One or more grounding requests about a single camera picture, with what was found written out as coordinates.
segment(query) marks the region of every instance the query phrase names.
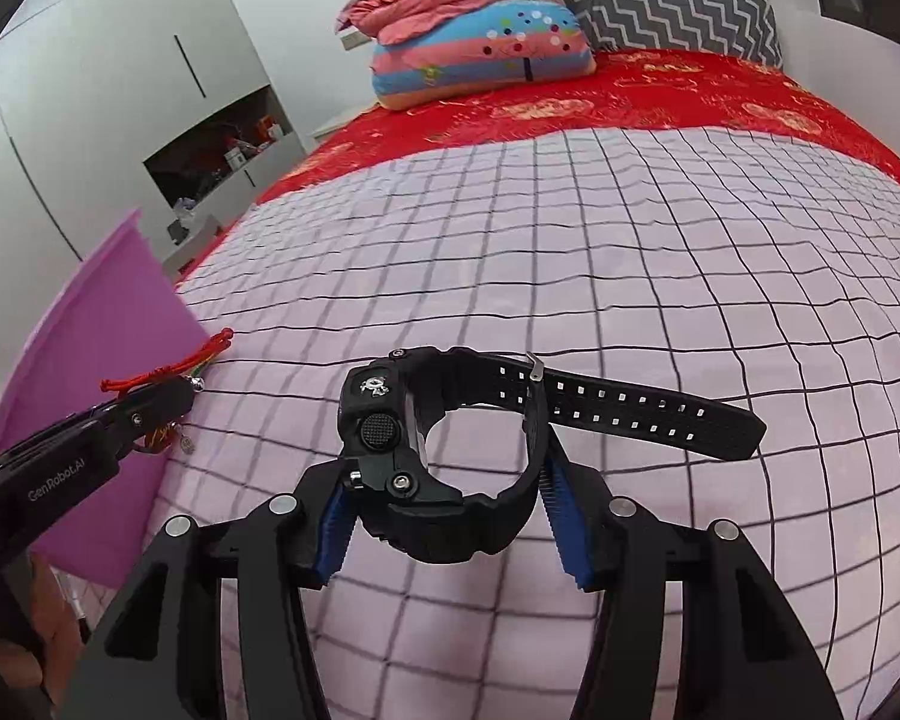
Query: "gray chevron pillow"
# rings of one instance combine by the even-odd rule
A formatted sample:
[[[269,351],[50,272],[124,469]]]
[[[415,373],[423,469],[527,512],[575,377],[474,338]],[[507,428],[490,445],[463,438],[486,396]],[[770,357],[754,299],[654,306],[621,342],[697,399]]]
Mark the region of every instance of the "gray chevron pillow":
[[[564,0],[594,49],[688,49],[783,65],[769,0]]]

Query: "folded bedding stack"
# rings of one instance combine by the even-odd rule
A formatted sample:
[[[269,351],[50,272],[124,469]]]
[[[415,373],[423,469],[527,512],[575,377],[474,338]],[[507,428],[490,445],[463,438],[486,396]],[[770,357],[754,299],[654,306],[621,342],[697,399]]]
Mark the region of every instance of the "folded bedding stack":
[[[351,0],[348,26],[377,39],[373,88],[392,110],[596,67],[563,0]]]

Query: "wall socket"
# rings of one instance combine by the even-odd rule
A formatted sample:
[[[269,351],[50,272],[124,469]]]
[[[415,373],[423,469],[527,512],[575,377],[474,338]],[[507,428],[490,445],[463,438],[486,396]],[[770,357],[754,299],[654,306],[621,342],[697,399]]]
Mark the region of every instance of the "wall socket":
[[[362,46],[365,43],[369,43],[371,40],[373,40],[373,38],[368,38],[367,35],[360,32],[358,29],[351,29],[340,36],[340,42],[343,43],[343,50],[345,52],[351,52],[351,50],[354,50],[357,46]]]

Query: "red blanket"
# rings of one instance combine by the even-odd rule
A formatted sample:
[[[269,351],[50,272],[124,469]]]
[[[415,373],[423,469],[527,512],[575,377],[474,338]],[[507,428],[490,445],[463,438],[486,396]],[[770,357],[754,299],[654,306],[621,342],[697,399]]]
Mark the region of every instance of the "red blanket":
[[[533,83],[409,111],[363,114],[264,191],[287,191],[443,146],[515,141],[582,127],[733,127],[794,135],[867,162],[900,183],[900,158],[850,117],[783,73],[682,50],[597,55],[583,79]]]

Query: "white grid-patterned fabric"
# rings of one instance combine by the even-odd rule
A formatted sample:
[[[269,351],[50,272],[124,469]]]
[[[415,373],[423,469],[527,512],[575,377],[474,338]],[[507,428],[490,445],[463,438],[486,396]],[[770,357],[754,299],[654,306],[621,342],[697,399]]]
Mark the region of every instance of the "white grid-patterned fabric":
[[[586,129],[386,162],[253,209],[181,286],[235,331],[175,450],[151,533],[240,517],[336,456],[349,367],[399,346],[470,346],[715,398],[768,425],[739,463],[557,428],[662,520],[740,523],[802,620],[848,718],[900,675],[900,186],[822,146],[722,128]],[[462,410],[434,475],[496,493],[520,418]],[[655,718],[673,712],[679,589]],[[596,598],[562,573],[542,510],[513,546],[414,563],[358,525],[307,592],[334,717],[557,720]],[[236,591],[223,595],[239,716]]]

